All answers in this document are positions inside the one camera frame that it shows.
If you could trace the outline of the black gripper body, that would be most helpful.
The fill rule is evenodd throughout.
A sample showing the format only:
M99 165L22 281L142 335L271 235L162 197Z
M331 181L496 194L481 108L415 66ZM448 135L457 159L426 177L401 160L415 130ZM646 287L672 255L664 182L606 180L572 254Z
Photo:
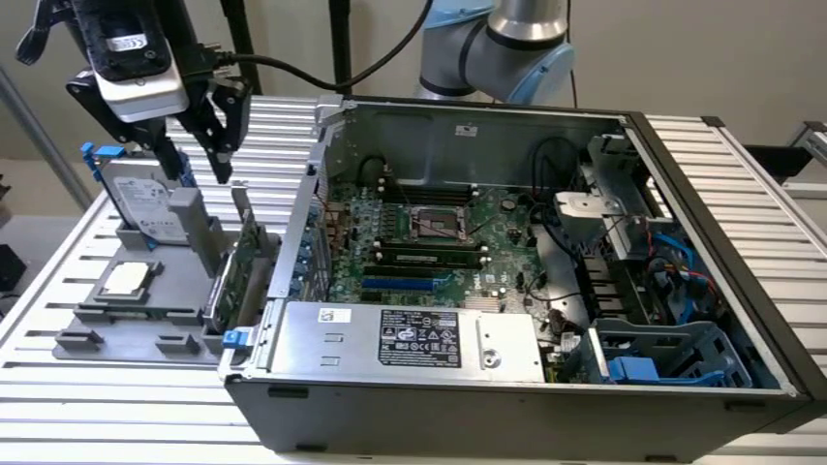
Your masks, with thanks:
M251 71L235 61L234 51L199 41L185 1L165 2L165 36L173 56L173 102L195 105L209 92L218 105L250 100Z

